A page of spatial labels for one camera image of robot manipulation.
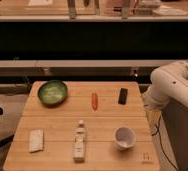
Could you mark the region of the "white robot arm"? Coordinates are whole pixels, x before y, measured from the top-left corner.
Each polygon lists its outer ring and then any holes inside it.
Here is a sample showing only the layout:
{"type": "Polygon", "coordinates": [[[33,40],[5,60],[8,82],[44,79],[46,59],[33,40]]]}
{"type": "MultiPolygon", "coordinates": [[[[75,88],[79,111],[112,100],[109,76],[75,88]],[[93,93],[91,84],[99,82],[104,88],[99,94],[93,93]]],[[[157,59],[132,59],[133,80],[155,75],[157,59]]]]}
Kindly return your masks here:
{"type": "Polygon", "coordinates": [[[156,68],[150,76],[151,84],[142,94],[149,110],[161,110],[171,98],[188,108],[188,62],[178,61],[156,68]]]}

